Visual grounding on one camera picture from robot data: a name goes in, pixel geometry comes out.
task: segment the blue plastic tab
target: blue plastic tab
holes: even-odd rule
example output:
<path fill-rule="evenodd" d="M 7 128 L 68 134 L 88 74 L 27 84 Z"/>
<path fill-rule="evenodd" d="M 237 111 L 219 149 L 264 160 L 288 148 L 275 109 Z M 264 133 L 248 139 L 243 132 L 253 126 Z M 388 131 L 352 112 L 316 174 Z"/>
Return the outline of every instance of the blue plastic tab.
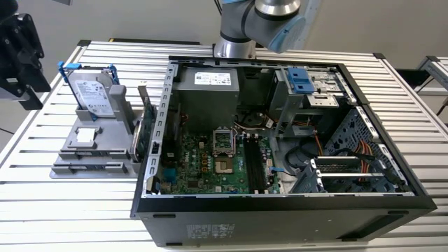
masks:
<path fill-rule="evenodd" d="M 273 166 L 269 167 L 269 170 L 275 171 L 275 172 L 284 172 L 285 171 L 283 168 L 277 168 L 277 167 L 273 167 Z"/>
<path fill-rule="evenodd" d="M 315 86 L 309 79 L 308 72 L 303 68 L 288 68 L 288 80 L 293 86 L 295 93 L 313 93 Z"/>
<path fill-rule="evenodd" d="M 67 75 L 65 75 L 64 62 L 63 62 L 63 61 L 59 61 L 59 62 L 57 62 L 57 71 L 59 71 L 59 73 L 61 74 L 65 83 L 68 84 L 68 77 L 67 77 Z"/>
<path fill-rule="evenodd" d="M 112 71 L 112 78 L 113 78 L 115 84 L 120 85 L 117 68 L 113 66 L 113 64 L 109 65 L 109 69 Z"/>
<path fill-rule="evenodd" d="M 68 63 L 65 69 L 68 70 L 77 70 L 81 69 L 81 64 L 80 63 Z"/>

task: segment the slotted metal surface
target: slotted metal surface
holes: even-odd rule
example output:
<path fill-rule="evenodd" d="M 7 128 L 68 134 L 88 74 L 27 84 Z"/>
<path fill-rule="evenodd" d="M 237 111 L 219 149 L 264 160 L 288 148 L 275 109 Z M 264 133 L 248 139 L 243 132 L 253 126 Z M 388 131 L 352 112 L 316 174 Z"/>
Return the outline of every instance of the slotted metal surface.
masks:
<path fill-rule="evenodd" d="M 141 107 L 136 87 L 147 85 L 160 102 L 168 55 L 212 55 L 211 46 L 92 42 L 77 47 L 68 62 L 113 63 L 127 99 Z M 227 246 L 192 250 L 448 251 L 448 137 L 435 115 L 372 54 L 260 49 L 259 59 L 344 63 L 384 126 L 413 167 L 439 209 L 368 243 Z M 0 251 L 164 251 L 140 221 L 129 220 L 135 179 L 52 180 L 51 164 L 75 122 L 76 101 L 56 77 L 45 106 L 32 112 L 0 154 Z"/>

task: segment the sticker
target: sticker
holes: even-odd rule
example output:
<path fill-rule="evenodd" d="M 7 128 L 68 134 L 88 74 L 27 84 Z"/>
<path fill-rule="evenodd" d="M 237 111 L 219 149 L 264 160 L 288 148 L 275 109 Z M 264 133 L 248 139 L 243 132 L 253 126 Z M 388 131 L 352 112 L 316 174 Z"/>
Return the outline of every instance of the sticker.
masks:
<path fill-rule="evenodd" d="M 231 74 L 224 72 L 197 72 L 195 74 L 196 85 L 232 85 Z"/>
<path fill-rule="evenodd" d="M 113 116 L 113 110 L 109 99 L 105 94 L 104 86 L 97 81 L 75 81 L 79 95 L 88 111 L 96 116 Z"/>
<path fill-rule="evenodd" d="M 189 239 L 232 238 L 235 224 L 187 225 Z"/>
<path fill-rule="evenodd" d="M 265 127 L 272 128 L 272 125 L 273 125 L 273 121 L 268 119 L 268 122 L 265 123 Z"/>
<path fill-rule="evenodd" d="M 71 169 L 84 169 L 87 170 L 87 166 L 69 166 Z"/>

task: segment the wire bundle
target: wire bundle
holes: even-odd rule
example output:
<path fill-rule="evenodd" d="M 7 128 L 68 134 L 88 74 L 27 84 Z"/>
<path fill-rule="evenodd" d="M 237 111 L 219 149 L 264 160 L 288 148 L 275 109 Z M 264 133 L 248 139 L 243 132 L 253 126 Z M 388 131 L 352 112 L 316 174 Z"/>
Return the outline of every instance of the wire bundle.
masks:
<path fill-rule="evenodd" d="M 223 8 L 221 8 L 221 6 L 220 6 L 220 4 L 219 4 L 219 0 L 213 0 L 213 1 L 215 1 L 215 5 L 216 5 L 216 8 L 217 8 L 219 14 L 221 15 L 221 13 L 223 13 Z"/>
<path fill-rule="evenodd" d="M 359 151 L 361 151 L 361 154 L 365 154 L 365 155 L 372 155 L 373 154 L 372 148 L 364 140 L 359 141 L 355 153 L 359 153 Z M 371 165 L 364 160 L 361 160 L 361 173 L 368 173 L 369 168 L 371 168 Z"/>

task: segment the chip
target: chip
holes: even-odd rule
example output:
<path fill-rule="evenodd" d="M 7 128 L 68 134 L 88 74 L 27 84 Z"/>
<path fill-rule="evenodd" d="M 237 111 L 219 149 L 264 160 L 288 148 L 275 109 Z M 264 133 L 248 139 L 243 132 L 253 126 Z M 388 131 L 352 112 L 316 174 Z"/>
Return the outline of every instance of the chip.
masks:
<path fill-rule="evenodd" d="M 188 186 L 189 188 L 197 188 L 197 187 L 199 187 L 199 181 L 197 181 L 197 180 L 188 181 L 188 182 L 187 182 L 187 186 Z"/>

